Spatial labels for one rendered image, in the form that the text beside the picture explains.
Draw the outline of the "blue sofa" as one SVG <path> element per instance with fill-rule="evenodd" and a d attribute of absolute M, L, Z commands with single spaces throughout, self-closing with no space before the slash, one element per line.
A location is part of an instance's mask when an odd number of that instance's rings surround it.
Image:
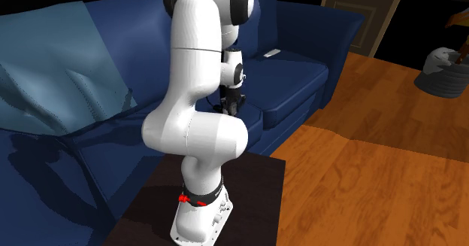
<path fill-rule="evenodd" d="M 141 134 L 169 85 L 171 17 L 163 0 L 83 3 L 136 106 L 65 135 L 0 128 L 0 246 L 102 246 L 162 158 L 174 155 L 147 147 Z M 234 43 L 246 101 L 232 116 L 248 131 L 244 153 L 273 153 L 330 102 L 363 19 L 254 0 Z M 263 57 L 273 49 L 281 52 Z M 222 111 L 219 88 L 195 108 Z"/>

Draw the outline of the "light blue blanket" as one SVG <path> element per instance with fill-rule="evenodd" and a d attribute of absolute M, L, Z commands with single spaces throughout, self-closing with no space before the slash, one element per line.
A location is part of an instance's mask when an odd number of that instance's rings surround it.
<path fill-rule="evenodd" d="M 65 135 L 134 106 L 83 2 L 0 16 L 0 128 Z"/>

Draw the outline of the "grey ribbed plant pot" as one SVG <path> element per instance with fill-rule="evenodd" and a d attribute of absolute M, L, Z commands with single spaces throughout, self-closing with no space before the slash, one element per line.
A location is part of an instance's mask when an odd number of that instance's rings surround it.
<path fill-rule="evenodd" d="M 442 98 L 457 98 L 469 85 L 469 55 L 460 64 L 460 53 L 446 47 L 433 50 L 414 84 L 422 91 Z"/>

